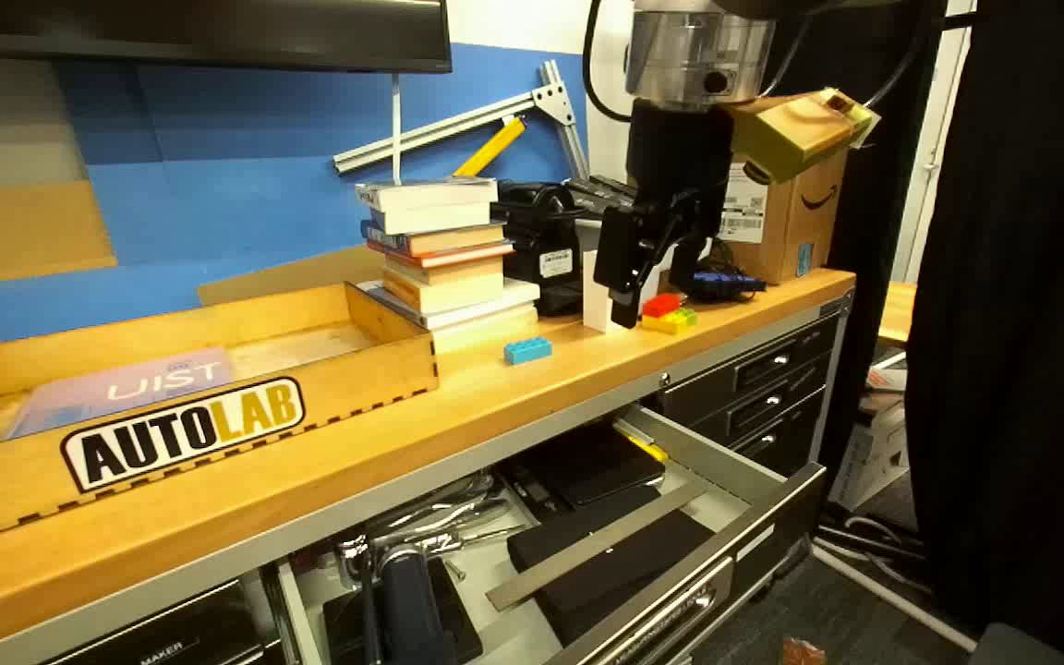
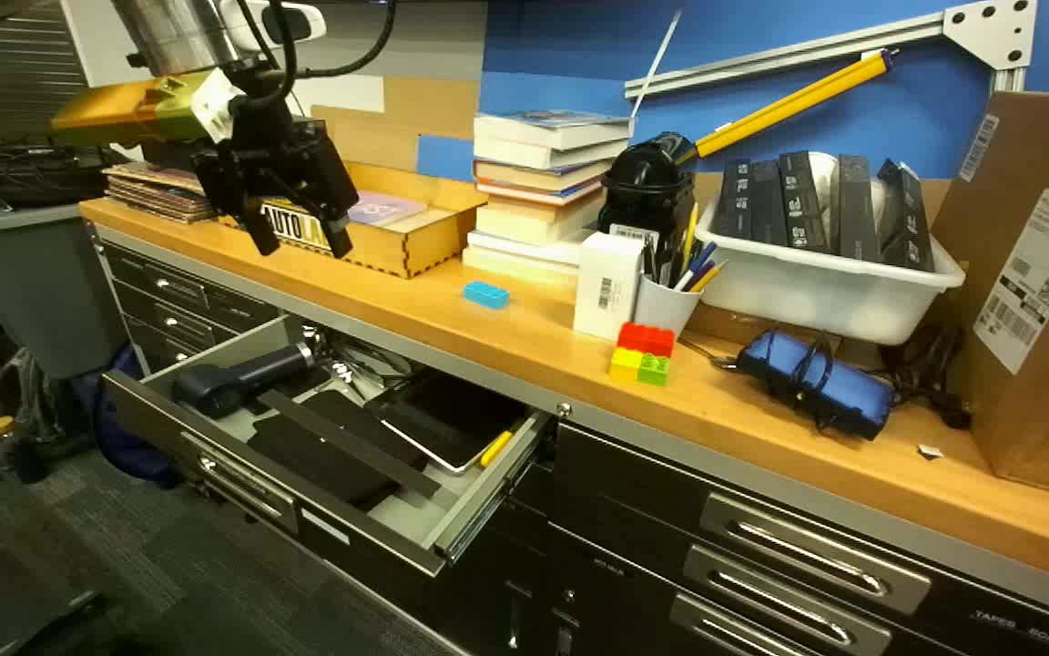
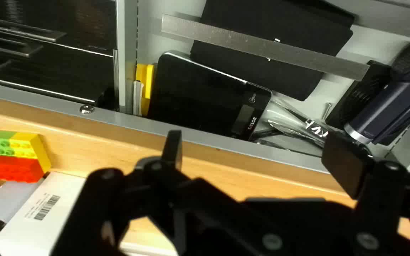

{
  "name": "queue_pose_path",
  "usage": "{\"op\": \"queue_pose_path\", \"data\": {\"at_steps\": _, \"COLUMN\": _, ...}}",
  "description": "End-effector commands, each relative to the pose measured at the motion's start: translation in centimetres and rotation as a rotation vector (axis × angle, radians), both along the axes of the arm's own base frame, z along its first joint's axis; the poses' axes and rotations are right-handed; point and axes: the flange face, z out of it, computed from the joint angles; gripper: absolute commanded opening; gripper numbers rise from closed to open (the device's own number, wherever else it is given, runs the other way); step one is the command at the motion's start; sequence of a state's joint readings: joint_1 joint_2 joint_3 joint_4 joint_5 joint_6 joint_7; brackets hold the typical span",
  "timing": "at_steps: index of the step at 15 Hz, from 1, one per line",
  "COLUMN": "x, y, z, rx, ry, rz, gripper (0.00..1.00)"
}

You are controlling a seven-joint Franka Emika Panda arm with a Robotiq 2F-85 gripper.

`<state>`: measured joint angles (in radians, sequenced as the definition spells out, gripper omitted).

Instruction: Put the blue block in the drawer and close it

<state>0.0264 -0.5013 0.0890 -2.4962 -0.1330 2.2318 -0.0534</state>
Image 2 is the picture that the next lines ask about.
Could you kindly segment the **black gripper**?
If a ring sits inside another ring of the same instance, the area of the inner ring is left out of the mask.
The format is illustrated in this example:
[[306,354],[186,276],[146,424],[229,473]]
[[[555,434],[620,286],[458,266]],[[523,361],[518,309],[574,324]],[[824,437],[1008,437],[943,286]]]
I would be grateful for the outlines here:
[[234,136],[194,152],[209,202],[246,231],[259,255],[274,255],[282,239],[263,205],[285,196],[319,218],[329,250],[347,259],[352,249],[347,213],[356,205],[356,186],[323,124],[296,118],[285,103],[234,98],[229,109]]

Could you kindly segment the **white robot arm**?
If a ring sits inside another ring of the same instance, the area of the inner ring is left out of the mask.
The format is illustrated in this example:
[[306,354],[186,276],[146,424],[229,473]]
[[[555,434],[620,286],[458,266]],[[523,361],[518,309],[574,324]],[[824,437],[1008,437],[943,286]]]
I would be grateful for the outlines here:
[[299,39],[329,33],[312,4],[289,0],[109,0],[154,75],[216,74],[234,129],[194,148],[194,170],[218,215],[234,215],[263,255],[282,249],[267,196],[316,218],[330,255],[352,249],[347,226],[356,186],[319,120],[291,109]]

